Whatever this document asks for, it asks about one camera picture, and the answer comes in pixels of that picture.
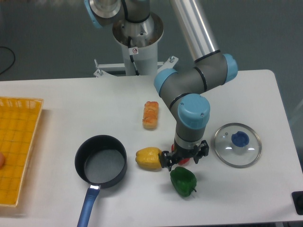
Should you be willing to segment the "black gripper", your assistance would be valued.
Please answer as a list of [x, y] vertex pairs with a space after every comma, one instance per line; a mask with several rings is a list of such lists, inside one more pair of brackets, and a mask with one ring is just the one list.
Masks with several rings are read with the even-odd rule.
[[193, 159], [195, 164], [198, 164], [202, 157], [209, 154], [209, 145], [206, 140], [199, 142], [187, 142], [183, 140], [174, 140], [173, 152], [163, 151], [160, 155], [160, 165], [162, 168], [167, 168], [168, 171], [172, 167], [184, 159]]

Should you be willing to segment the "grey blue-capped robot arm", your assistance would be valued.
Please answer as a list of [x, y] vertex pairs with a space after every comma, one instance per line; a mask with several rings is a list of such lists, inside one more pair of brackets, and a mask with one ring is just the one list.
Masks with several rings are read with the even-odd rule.
[[158, 68], [158, 41], [164, 28], [160, 17], [151, 12], [149, 1], [87, 0], [84, 4], [95, 27], [112, 26], [126, 74], [154, 76], [154, 87], [176, 120], [173, 150], [160, 154], [161, 166], [171, 169], [186, 158], [198, 162], [207, 156], [209, 147], [203, 134], [210, 104], [202, 94], [233, 80], [238, 66], [231, 55], [221, 53], [200, 2], [171, 1], [195, 63], [185, 73]]

